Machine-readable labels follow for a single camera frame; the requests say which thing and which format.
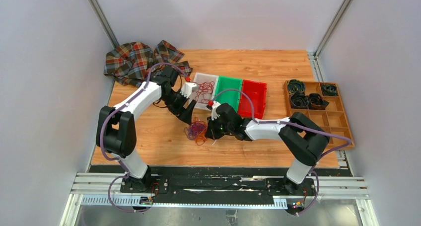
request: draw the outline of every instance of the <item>plastic tray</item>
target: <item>plastic tray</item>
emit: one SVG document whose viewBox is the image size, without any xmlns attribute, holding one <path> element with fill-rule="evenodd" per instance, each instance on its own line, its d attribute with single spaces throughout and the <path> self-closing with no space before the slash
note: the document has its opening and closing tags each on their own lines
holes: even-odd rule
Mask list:
<svg viewBox="0 0 421 226">
<path fill-rule="evenodd" d="M 205 93 L 204 95 L 199 95 L 199 97 L 197 99 L 197 103 L 195 105 L 195 108 L 210 111 L 208 108 L 206 108 L 207 103 L 201 103 L 201 101 L 203 100 L 203 98 L 213 99 L 213 97 L 215 97 L 215 90 L 216 90 L 216 87 L 218 85 L 218 79 L 219 79 L 219 76 L 217 76 L 217 75 L 209 75 L 209 74 L 204 74 L 204 73 L 196 73 L 195 74 L 195 78 L 193 79 L 193 82 L 195 82 L 197 84 L 201 84 L 201 83 L 204 83 L 204 82 L 212 82 L 212 81 L 215 83 L 213 85 L 213 93 L 212 94 Z M 196 97 L 197 97 L 197 94 L 192 93 L 192 95 L 190 96 L 190 99 L 189 99 L 189 104 L 192 101 L 192 99 L 195 99 Z"/>
<path fill-rule="evenodd" d="M 225 76 L 220 76 L 218 79 L 218 85 L 216 86 L 215 94 L 220 93 L 221 91 L 229 88 L 234 88 L 241 90 L 243 84 L 242 79 L 238 78 L 229 78 Z M 216 99 L 219 103 L 228 103 L 231 105 L 235 111 L 238 111 L 238 105 L 240 103 L 240 93 L 237 91 L 227 91 Z"/>
<path fill-rule="evenodd" d="M 250 80 L 243 80 L 241 89 L 247 96 L 250 97 L 254 107 L 254 117 L 262 119 L 266 107 L 266 83 L 254 82 Z M 243 118 L 251 117 L 251 106 L 248 99 L 241 95 L 240 104 L 238 106 L 238 114 Z"/>
<path fill-rule="evenodd" d="M 295 109 L 291 108 L 290 95 L 288 92 L 288 81 L 283 85 L 285 103 L 286 103 L 286 113 L 288 116 L 291 116 L 294 112 L 301 112 L 305 114 L 311 121 L 317 124 L 323 131 L 327 133 L 333 133 L 341 136 L 345 136 L 352 140 L 352 143 L 345 147 L 344 150 L 350 150 L 354 147 L 354 140 L 352 138 L 350 125 L 348 123 L 347 115 L 345 114 L 344 104 L 342 102 L 341 93 L 339 92 L 339 87 L 336 83 L 333 84 L 338 88 L 338 96 L 324 96 L 321 89 L 321 84 L 327 82 L 305 82 L 305 95 L 311 93 L 320 94 L 324 100 L 329 102 L 329 105 L 326 107 L 326 110 L 312 110 L 312 109 Z M 343 140 L 331 138 L 327 149 L 331 149 L 342 145 L 345 143 Z"/>
</svg>

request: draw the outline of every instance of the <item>wooden table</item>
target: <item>wooden table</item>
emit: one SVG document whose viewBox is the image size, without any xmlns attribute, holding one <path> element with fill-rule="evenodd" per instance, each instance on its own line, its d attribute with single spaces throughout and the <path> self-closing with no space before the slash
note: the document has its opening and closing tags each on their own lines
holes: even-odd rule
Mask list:
<svg viewBox="0 0 421 226">
<path fill-rule="evenodd" d="M 297 78 L 314 81 L 311 65 L 305 51 L 279 50 L 184 50 L 183 60 L 196 72 L 224 75 L 267 83 L 264 119 L 286 117 L 282 84 Z M 115 84 L 110 106 L 126 99 L 136 90 L 133 86 Z M 206 121 L 210 112 L 195 109 L 194 116 Z M 239 141 L 224 136 L 216 141 L 207 140 L 198 146 L 184 134 L 186 124 L 167 109 L 151 105 L 136 121 L 138 142 L 136 150 L 150 165 L 201 165 L 244 167 L 289 167 L 294 159 L 281 141 Z M 92 164 L 116 163 L 107 161 L 96 148 Z M 339 167 L 335 153 L 325 156 L 319 167 Z"/>
</svg>

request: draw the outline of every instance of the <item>black mounting plate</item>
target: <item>black mounting plate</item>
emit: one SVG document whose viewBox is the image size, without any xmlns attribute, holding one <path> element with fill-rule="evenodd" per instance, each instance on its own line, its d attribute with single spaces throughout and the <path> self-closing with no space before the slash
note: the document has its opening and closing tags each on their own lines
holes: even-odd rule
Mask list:
<svg viewBox="0 0 421 226">
<path fill-rule="evenodd" d="M 282 185 L 283 178 L 267 178 L 266 188 L 268 189 L 268 195 L 291 195 L 285 188 L 279 187 Z M 294 196 L 304 197 L 304 190 L 307 190 L 307 196 L 314 196 L 316 194 L 316 187 L 314 187 L 314 180 L 311 178 L 305 178 L 301 183 L 299 190 L 297 190 Z"/>
<path fill-rule="evenodd" d="M 139 187 L 137 187 L 137 185 L 134 184 L 130 178 L 123 179 L 121 187 L 120 187 L 120 191 L 122 193 L 152 193 L 152 186 L 153 186 L 154 192 L 156 193 L 158 188 L 155 183 L 159 185 L 159 194 L 166 194 L 168 192 L 168 184 L 169 184 L 168 177 L 162 177 L 162 176 L 151 176 L 150 186 L 144 191 L 140 190 Z"/>
</svg>

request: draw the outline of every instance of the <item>wooden organizer tray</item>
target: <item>wooden organizer tray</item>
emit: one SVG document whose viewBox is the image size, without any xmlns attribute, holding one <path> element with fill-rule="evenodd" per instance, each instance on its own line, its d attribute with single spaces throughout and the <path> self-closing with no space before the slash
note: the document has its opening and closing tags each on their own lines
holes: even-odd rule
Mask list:
<svg viewBox="0 0 421 226">
<path fill-rule="evenodd" d="M 329 105 L 326 107 L 326 110 L 312 110 L 312 109 L 295 109 L 291 108 L 291 102 L 289 100 L 290 94 L 288 91 L 288 82 L 285 81 L 283 85 L 283 91 L 286 102 L 286 113 L 288 116 L 291 116 L 295 112 L 301 112 L 316 123 L 323 131 L 327 133 L 333 133 L 340 136 L 345 136 L 351 139 L 351 144 L 343 150 L 350 150 L 354 147 L 354 139 L 352 138 L 352 133 L 350 130 L 350 124 L 348 123 L 348 118 L 345 113 L 344 103 L 342 102 L 341 93 L 339 92 L 339 87 L 336 83 L 329 82 L 304 82 L 305 84 L 305 95 L 311 93 L 320 94 L 324 100 L 329 102 Z M 338 90 L 338 96 L 324 96 L 322 93 L 322 88 L 320 87 L 321 83 L 334 84 Z M 332 149 L 339 145 L 344 144 L 344 140 L 339 140 L 336 138 L 331 138 L 327 149 Z"/>
</svg>

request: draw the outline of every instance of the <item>white wall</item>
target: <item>white wall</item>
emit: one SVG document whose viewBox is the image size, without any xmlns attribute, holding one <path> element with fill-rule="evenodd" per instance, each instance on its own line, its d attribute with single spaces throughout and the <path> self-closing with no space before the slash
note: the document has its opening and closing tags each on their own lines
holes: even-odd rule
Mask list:
<svg viewBox="0 0 421 226">
<path fill-rule="evenodd" d="M 0 225 L 56 226 L 94 147 L 112 50 L 87 0 L 0 0 Z"/>
<path fill-rule="evenodd" d="M 421 221 L 420 10 L 420 0 L 354 0 L 320 59 L 340 85 L 349 155 L 382 226 Z"/>
<path fill-rule="evenodd" d="M 120 44 L 314 51 L 343 0 L 98 0 Z"/>
</svg>

